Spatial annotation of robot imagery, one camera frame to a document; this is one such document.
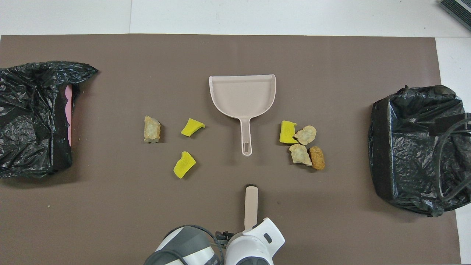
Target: stone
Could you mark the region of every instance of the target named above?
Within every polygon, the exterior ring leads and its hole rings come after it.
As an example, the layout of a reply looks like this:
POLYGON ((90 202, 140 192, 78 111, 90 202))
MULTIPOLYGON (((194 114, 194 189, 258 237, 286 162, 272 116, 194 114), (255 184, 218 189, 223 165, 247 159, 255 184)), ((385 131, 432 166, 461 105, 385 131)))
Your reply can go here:
POLYGON ((160 140, 160 123, 146 115, 144 118, 144 141, 156 143, 160 140))
POLYGON ((311 159, 309 158, 308 149, 304 145, 293 144, 290 146, 291 158, 293 163, 305 164, 312 166, 311 159))
POLYGON ((311 155, 312 167, 317 170, 323 170, 325 168, 324 154, 318 146, 309 148, 309 154, 311 155))
POLYGON ((293 137, 296 138, 300 144, 307 145, 316 138, 316 133, 317 130, 313 126, 308 125, 295 133, 293 137))

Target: debris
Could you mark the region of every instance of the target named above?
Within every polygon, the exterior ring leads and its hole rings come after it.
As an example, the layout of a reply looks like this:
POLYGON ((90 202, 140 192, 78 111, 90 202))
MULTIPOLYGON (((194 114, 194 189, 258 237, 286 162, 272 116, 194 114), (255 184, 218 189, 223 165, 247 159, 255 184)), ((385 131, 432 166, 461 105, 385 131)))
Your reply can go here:
POLYGON ((177 161, 177 164, 173 168, 173 172, 178 178, 183 178, 188 170, 190 170, 194 165, 196 165, 195 159, 190 155, 190 153, 183 151, 181 152, 181 159, 177 161))
POLYGON ((308 125, 295 133, 293 137, 298 139, 300 144, 307 145, 316 138, 316 133, 317 130, 313 126, 308 125))
POLYGON ((309 158, 308 150, 304 145, 293 144, 290 146, 291 158, 293 163, 305 164, 312 166, 311 159, 309 158))
POLYGON ((281 131, 280 131, 280 142, 282 143, 298 143, 293 138, 294 133, 296 132, 294 127, 296 123, 290 121, 282 121, 281 122, 281 131))
POLYGON ((160 123, 146 115, 144 118, 144 141, 155 143, 160 140, 160 123))
POLYGON ((183 130, 181 131, 181 134, 184 135, 184 136, 190 137, 193 133, 198 131, 198 129, 204 128, 204 127, 205 127, 204 123, 201 123, 197 120, 194 120, 194 119, 190 118, 190 119, 188 119, 188 122, 185 125, 185 127, 183 128, 183 130))
POLYGON ((311 155, 312 167, 317 170, 323 170, 325 168, 324 154, 318 146, 309 148, 309 154, 311 155))

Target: metal grate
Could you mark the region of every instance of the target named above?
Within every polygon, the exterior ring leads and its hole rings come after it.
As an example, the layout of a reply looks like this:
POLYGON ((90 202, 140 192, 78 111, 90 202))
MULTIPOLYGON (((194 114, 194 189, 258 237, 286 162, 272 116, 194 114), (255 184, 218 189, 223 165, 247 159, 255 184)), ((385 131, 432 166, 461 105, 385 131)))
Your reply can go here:
POLYGON ((440 6, 471 30, 471 0, 442 0, 440 6))

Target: rock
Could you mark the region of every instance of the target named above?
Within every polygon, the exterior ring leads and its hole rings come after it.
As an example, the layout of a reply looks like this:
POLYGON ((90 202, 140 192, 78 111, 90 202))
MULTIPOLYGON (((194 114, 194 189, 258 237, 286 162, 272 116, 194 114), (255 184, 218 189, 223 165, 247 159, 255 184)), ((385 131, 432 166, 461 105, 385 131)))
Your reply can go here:
POLYGON ((293 163, 305 164, 312 166, 311 159, 309 158, 308 150, 304 145, 293 144, 290 146, 291 158, 293 163))
POLYGON ((318 146, 309 148, 309 154, 311 154, 312 167, 317 170, 323 170, 325 168, 324 154, 318 146))
POLYGON ((160 123, 158 120, 146 116, 144 118, 144 141, 155 143, 160 140, 160 123))
POLYGON ((298 139, 300 144, 307 145, 316 138, 316 133, 317 130, 313 126, 308 125, 295 133, 293 137, 298 139))

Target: pink dustpan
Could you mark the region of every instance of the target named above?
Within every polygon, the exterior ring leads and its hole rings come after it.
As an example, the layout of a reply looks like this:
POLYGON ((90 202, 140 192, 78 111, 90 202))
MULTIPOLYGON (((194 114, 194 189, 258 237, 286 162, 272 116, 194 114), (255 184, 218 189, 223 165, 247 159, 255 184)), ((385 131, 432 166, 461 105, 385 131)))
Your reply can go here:
POLYGON ((242 154, 252 154, 250 119, 264 114, 275 100, 275 75, 210 76, 212 102, 223 114, 239 119, 242 154))

